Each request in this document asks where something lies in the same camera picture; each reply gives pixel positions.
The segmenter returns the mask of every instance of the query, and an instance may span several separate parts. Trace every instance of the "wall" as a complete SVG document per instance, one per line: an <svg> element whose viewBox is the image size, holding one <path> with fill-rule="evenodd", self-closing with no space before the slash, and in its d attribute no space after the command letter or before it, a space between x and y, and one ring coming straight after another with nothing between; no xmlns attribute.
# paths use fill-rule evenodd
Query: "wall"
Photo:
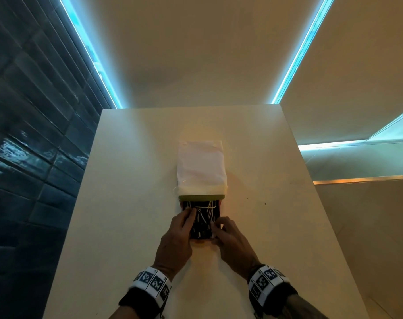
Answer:
<svg viewBox="0 0 403 319"><path fill-rule="evenodd" d="M315 186L371 319L403 319L403 180Z"/></svg>
<svg viewBox="0 0 403 319"><path fill-rule="evenodd" d="M112 103L59 0L0 0L0 318L41 318Z"/></svg>
<svg viewBox="0 0 403 319"><path fill-rule="evenodd" d="M313 181L403 175L403 142L302 151Z"/></svg>

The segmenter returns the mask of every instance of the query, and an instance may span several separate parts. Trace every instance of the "person's left hand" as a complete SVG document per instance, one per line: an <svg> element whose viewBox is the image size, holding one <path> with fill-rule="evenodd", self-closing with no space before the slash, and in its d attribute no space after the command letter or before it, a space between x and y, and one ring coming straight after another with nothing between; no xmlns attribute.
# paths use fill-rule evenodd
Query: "person's left hand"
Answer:
<svg viewBox="0 0 403 319"><path fill-rule="evenodd" d="M183 268L193 254L189 244L189 233L193 227L197 210L187 208L172 218L170 228L163 235L157 249L153 268L160 270L170 281Z"/></svg>

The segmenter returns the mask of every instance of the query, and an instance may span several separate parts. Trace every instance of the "forearm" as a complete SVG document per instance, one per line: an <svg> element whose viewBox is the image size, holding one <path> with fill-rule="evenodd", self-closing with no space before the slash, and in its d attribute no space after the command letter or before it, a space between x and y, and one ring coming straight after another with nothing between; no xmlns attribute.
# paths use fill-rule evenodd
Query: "forearm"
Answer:
<svg viewBox="0 0 403 319"><path fill-rule="evenodd" d="M327 319L313 305L297 294L287 298L279 319Z"/></svg>
<svg viewBox="0 0 403 319"><path fill-rule="evenodd" d="M109 319L139 319L131 307L118 307Z"/></svg>

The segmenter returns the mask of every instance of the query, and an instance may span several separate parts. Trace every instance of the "person's right hand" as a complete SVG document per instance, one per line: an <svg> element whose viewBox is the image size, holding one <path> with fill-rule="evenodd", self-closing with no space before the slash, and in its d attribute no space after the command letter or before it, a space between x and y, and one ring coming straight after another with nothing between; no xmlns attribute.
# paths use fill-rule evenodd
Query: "person's right hand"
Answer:
<svg viewBox="0 0 403 319"><path fill-rule="evenodd" d="M210 227L216 235L212 244L219 247L220 257L234 272L247 280L250 272L261 265L247 238L229 217L219 217L215 223L210 222Z"/></svg>

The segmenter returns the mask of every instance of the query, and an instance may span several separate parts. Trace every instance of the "white fabric bag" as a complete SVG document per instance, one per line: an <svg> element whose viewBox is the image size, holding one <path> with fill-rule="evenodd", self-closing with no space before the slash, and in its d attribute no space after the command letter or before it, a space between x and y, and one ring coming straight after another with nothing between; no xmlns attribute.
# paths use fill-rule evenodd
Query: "white fabric bag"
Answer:
<svg viewBox="0 0 403 319"><path fill-rule="evenodd" d="M179 196L226 194L222 141L182 141L177 156Z"/></svg>

